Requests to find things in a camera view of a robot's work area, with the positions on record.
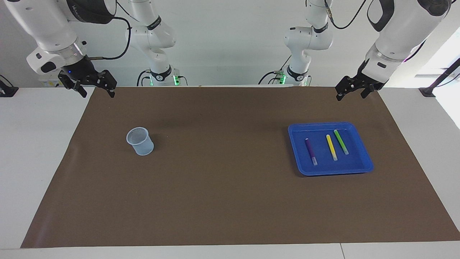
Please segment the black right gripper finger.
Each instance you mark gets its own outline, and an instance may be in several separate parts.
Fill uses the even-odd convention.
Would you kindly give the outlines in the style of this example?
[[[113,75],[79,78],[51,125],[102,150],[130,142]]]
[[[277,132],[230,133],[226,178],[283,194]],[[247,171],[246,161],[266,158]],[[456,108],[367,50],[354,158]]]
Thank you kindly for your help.
[[[117,86],[117,81],[112,76],[112,74],[108,70],[103,70],[102,72],[97,74],[98,81],[97,86],[103,90],[105,90],[110,98],[114,98],[115,96],[115,89]]]
[[[81,86],[80,80],[77,80],[76,82],[74,82],[64,72],[59,72],[59,80],[67,90],[74,90],[75,92],[79,93],[83,98],[87,97],[87,92],[84,89],[84,87]]]

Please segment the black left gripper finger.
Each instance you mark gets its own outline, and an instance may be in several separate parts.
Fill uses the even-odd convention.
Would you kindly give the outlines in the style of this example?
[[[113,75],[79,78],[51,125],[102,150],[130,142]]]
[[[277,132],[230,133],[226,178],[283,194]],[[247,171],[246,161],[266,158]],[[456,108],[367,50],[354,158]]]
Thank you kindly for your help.
[[[370,93],[378,91],[378,83],[363,83],[363,91],[361,92],[361,97],[366,99]]]
[[[355,91],[355,87],[360,85],[360,78],[344,76],[339,83],[335,86],[336,90],[336,99],[341,101],[345,95],[350,92]]]

